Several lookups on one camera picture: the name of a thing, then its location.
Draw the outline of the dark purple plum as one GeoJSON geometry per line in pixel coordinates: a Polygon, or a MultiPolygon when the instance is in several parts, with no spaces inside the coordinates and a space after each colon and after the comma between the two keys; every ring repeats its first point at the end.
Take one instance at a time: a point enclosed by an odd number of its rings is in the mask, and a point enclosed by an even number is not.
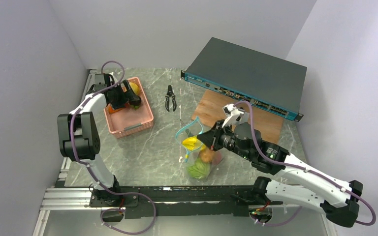
{"type": "Polygon", "coordinates": [[[134,110],[138,110],[141,107],[141,102],[132,102],[130,103],[130,107],[134,110]]]}

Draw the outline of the yellow bell pepper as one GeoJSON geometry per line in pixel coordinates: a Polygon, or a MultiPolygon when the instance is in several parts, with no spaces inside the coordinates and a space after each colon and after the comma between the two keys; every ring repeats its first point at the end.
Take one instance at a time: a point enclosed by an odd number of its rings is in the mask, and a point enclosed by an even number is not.
{"type": "Polygon", "coordinates": [[[181,144],[187,151],[204,150],[206,146],[196,136],[184,139],[181,144]]]}

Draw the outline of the clear zip top bag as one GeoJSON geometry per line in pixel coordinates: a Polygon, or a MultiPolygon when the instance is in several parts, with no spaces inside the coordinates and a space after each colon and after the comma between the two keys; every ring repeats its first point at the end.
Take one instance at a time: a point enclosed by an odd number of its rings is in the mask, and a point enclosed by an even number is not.
{"type": "Polygon", "coordinates": [[[188,177],[196,180],[206,180],[222,161],[220,151],[209,150],[198,136],[206,131],[205,126],[196,117],[178,130],[175,135],[177,143],[184,149],[180,160],[184,164],[188,177]]]}

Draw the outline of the green cabbage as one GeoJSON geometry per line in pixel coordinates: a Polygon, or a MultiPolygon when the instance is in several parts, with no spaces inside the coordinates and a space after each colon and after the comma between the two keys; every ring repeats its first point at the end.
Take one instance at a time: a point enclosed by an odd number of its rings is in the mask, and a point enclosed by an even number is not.
{"type": "Polygon", "coordinates": [[[209,163],[195,162],[192,166],[187,168],[188,174],[191,178],[204,179],[210,173],[211,166],[209,163]]]}

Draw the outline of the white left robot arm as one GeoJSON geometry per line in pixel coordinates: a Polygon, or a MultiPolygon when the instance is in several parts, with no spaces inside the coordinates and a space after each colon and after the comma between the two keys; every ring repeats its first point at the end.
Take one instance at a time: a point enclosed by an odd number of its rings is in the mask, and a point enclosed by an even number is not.
{"type": "Polygon", "coordinates": [[[68,114],[57,117],[59,147],[63,157],[68,157],[87,169],[93,179],[93,194],[98,200],[114,207],[122,200],[117,178],[104,164],[99,152],[101,142],[94,113],[108,105],[114,110],[126,105],[141,104],[128,80],[107,73],[95,75],[94,84],[86,92],[80,105],[68,114]]]}

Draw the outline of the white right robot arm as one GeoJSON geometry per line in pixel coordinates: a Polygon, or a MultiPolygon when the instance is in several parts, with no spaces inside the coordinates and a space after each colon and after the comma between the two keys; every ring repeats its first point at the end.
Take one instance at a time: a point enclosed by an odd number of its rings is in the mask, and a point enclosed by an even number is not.
{"type": "Polygon", "coordinates": [[[219,120],[197,139],[212,151],[226,149],[248,161],[258,171],[274,177],[290,178],[298,186],[282,184],[268,177],[258,177],[251,190],[257,204],[291,202],[325,214],[343,227],[358,223],[363,184],[331,177],[303,163],[281,146],[262,140],[261,134],[247,122],[231,129],[219,120]]]}

